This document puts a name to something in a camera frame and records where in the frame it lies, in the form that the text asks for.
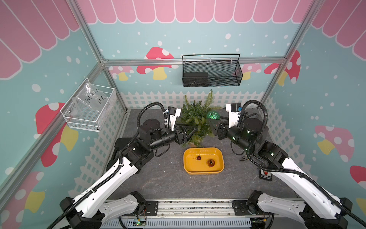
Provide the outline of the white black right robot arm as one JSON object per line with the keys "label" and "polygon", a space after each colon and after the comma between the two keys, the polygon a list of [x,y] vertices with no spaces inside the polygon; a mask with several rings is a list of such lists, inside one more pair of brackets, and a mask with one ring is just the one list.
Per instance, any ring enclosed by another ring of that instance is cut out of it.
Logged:
{"label": "white black right robot arm", "polygon": [[246,202],[252,213],[259,211],[281,215],[303,223],[308,229],[346,229],[345,216],[352,216],[352,202],[331,195],[289,157],[278,145],[266,140],[268,116],[263,120],[239,114],[238,121],[208,119],[214,135],[228,138],[243,150],[246,159],[287,184],[301,198],[289,201],[262,191],[253,191]]}

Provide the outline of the green glitter ball ornament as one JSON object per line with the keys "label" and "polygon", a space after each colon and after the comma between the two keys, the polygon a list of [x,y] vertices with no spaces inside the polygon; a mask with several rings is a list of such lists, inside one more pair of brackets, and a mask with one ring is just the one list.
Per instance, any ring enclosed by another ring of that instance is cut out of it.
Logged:
{"label": "green glitter ball ornament", "polygon": [[220,116],[220,114],[218,112],[212,110],[212,111],[210,111],[210,112],[207,113],[206,118],[207,119],[220,120],[221,119],[221,116]]}

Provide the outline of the small green christmas tree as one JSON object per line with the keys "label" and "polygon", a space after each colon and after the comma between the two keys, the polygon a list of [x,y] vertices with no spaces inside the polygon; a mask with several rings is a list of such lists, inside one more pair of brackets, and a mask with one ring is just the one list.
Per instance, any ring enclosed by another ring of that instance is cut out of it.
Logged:
{"label": "small green christmas tree", "polygon": [[213,136],[206,118],[208,112],[212,110],[217,112],[219,110],[219,107],[211,106],[214,102],[213,95],[213,91],[210,91],[204,102],[196,102],[195,100],[190,102],[188,96],[185,96],[185,102],[180,116],[181,122],[196,125],[198,129],[188,142],[191,146],[201,147],[201,143],[207,135]]}

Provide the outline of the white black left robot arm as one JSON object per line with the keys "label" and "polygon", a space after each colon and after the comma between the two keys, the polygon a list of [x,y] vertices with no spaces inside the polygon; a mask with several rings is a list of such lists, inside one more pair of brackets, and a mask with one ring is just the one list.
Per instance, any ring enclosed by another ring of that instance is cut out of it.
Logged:
{"label": "white black left robot arm", "polygon": [[60,203],[62,214],[50,225],[55,227],[62,219],[66,219],[66,228],[99,229],[104,223],[123,215],[144,214],[145,198],[137,191],[126,197],[108,202],[107,199],[128,178],[140,172],[153,157],[156,150],[170,146],[171,143],[186,144],[197,131],[195,126],[178,126],[173,118],[166,120],[161,128],[156,119],[148,119],[143,124],[137,121],[137,132],[126,146],[116,151],[117,159],[101,178],[82,194]]}

